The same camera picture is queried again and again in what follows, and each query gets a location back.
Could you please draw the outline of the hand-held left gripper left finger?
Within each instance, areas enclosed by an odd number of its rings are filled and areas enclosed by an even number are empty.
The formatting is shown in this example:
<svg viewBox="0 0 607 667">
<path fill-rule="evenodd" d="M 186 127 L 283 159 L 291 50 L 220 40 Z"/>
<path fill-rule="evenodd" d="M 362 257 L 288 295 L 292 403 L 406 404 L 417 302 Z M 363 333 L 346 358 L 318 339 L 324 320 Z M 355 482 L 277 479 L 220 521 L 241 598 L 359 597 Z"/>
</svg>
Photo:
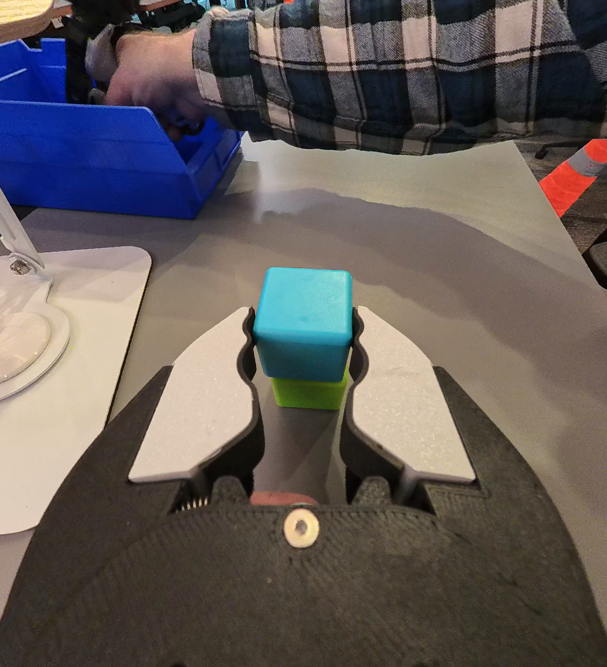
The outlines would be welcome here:
<svg viewBox="0 0 607 667">
<path fill-rule="evenodd" d="M 253 383 L 255 310 L 244 306 L 174 361 L 129 472 L 132 483 L 188 480 L 199 494 L 222 476 L 252 492 L 265 452 Z"/>
</svg>

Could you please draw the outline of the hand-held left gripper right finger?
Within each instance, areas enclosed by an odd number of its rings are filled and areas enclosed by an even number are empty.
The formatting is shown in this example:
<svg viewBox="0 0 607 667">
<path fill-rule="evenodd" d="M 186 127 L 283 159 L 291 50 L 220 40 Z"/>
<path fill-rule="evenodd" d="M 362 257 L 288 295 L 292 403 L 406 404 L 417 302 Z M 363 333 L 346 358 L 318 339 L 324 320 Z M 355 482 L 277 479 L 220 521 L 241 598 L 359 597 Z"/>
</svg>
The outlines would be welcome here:
<svg viewBox="0 0 607 667">
<path fill-rule="evenodd" d="M 429 358 L 365 306 L 353 311 L 341 424 L 347 495 L 379 476 L 394 499 L 423 481 L 467 486 L 475 470 Z"/>
</svg>

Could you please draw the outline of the green cube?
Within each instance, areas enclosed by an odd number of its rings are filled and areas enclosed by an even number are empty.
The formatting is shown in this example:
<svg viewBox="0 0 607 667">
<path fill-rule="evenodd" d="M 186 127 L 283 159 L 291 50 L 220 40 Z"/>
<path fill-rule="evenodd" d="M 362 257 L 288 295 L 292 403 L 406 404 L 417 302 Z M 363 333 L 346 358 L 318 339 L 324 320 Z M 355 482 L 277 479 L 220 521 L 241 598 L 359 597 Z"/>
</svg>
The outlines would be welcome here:
<svg viewBox="0 0 607 667">
<path fill-rule="evenodd" d="M 348 370 L 338 382 L 272 378 L 271 383 L 279 407 L 338 411 L 348 386 Z"/>
</svg>

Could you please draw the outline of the blue plastic bin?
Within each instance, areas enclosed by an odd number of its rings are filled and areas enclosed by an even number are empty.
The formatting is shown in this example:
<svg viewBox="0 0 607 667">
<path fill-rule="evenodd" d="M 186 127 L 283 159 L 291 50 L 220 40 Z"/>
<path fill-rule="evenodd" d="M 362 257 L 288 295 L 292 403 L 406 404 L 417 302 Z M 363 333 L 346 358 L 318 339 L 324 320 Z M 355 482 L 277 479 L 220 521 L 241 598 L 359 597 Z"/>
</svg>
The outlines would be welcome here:
<svg viewBox="0 0 607 667">
<path fill-rule="evenodd" d="M 63 39 L 0 45 L 0 187 L 12 205 L 192 220 L 240 148 L 209 119 L 174 143 L 146 108 L 68 104 Z"/>
</svg>

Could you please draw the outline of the teal cube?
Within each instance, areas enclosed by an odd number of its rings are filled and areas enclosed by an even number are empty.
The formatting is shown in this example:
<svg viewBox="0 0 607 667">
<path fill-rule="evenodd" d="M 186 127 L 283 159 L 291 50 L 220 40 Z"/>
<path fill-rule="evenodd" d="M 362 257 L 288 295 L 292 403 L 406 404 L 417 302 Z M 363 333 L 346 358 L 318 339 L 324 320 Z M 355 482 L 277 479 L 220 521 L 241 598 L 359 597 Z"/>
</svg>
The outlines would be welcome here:
<svg viewBox="0 0 607 667">
<path fill-rule="evenodd" d="M 253 337 L 266 376 L 341 381 L 352 340 L 351 274 L 344 270 L 269 268 Z"/>
</svg>

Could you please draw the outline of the grey desk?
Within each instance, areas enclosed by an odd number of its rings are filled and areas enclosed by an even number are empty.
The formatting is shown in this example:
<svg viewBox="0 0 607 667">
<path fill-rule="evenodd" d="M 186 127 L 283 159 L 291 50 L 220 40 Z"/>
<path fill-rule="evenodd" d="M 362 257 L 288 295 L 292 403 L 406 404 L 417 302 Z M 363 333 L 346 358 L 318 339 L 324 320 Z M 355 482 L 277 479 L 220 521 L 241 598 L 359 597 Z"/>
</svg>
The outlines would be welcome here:
<svg viewBox="0 0 607 667">
<path fill-rule="evenodd" d="M 429 157 L 243 136 L 194 221 L 36 209 L 40 251 L 139 246 L 149 283 L 115 416 L 272 266 L 346 270 L 519 450 L 567 525 L 607 630 L 607 296 L 513 143 Z"/>
</svg>

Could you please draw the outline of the person's left hand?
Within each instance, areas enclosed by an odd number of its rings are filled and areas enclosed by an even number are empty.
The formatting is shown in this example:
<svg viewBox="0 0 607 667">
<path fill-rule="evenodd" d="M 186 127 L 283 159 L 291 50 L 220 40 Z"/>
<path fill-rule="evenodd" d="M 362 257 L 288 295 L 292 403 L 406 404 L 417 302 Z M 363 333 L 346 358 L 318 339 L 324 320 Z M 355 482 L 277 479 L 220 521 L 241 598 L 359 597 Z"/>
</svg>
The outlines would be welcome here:
<svg viewBox="0 0 607 667">
<path fill-rule="evenodd" d="M 283 491 L 254 491 L 251 505 L 318 505 L 317 500 L 305 494 Z"/>
</svg>

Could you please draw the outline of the white stand with wooden board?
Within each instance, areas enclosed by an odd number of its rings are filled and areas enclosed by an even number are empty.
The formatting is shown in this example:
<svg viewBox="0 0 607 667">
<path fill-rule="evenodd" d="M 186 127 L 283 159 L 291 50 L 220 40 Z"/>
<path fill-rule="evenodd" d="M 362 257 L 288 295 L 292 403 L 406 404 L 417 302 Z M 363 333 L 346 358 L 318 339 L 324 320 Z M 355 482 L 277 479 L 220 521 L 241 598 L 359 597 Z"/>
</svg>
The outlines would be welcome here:
<svg viewBox="0 0 607 667">
<path fill-rule="evenodd" d="M 105 424 L 151 260 L 39 256 L 0 187 L 0 536 L 34 528 Z"/>
</svg>

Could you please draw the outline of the orange traffic cone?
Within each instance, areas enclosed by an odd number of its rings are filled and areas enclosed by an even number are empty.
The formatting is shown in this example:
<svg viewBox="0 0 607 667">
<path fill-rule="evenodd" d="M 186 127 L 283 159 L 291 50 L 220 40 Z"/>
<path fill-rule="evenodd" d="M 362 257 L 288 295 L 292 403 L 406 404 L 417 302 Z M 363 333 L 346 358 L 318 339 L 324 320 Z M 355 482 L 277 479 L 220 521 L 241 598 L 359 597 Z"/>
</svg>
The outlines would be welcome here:
<svg viewBox="0 0 607 667">
<path fill-rule="evenodd" d="M 539 181 L 543 194 L 562 217 L 607 166 L 607 139 L 593 139 Z"/>
</svg>

